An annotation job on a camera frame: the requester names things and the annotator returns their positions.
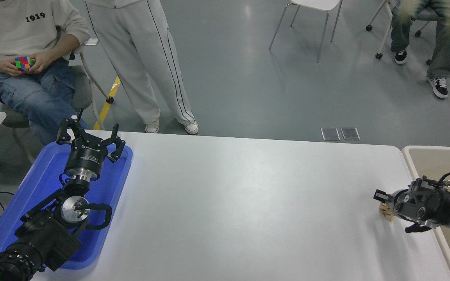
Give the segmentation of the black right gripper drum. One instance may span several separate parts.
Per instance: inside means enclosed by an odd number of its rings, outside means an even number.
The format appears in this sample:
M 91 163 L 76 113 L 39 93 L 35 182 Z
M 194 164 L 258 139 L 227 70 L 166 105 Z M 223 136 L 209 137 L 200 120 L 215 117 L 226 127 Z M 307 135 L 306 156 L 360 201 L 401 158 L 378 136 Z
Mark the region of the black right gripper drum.
M 445 184 L 417 178 L 407 189 L 392 194 L 394 215 L 420 226 L 436 228 L 450 223 L 450 191 Z

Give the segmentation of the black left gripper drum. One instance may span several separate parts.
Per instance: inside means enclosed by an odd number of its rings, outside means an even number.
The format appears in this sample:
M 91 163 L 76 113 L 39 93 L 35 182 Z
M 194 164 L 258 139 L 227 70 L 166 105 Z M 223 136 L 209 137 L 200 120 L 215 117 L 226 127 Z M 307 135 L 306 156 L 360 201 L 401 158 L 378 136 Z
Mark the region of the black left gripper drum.
M 84 169 L 94 175 L 100 175 L 105 158 L 108 155 L 107 146 L 95 143 L 72 143 L 70 155 L 65 165 L 65 173 L 72 175 L 73 171 Z

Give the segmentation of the person's left hand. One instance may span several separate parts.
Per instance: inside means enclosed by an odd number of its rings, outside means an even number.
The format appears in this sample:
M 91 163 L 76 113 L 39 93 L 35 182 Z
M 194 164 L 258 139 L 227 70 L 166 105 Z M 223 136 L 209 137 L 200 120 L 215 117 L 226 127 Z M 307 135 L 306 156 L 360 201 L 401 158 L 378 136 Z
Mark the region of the person's left hand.
M 34 65 L 30 67 L 25 74 L 39 74 L 45 71 L 55 60 L 57 56 L 52 50 L 46 50 L 43 52 L 33 53 L 27 56 L 30 60 L 34 61 Z

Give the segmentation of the person's right hand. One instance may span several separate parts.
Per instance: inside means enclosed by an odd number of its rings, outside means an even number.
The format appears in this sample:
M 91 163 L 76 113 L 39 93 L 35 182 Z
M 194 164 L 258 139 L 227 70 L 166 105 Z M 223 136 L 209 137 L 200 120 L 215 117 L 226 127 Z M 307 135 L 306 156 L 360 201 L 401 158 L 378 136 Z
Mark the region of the person's right hand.
M 24 74 L 18 67 L 16 67 L 15 62 L 12 60 L 2 60 L 0 61 L 0 73 L 8 74 L 12 77 L 21 76 Z

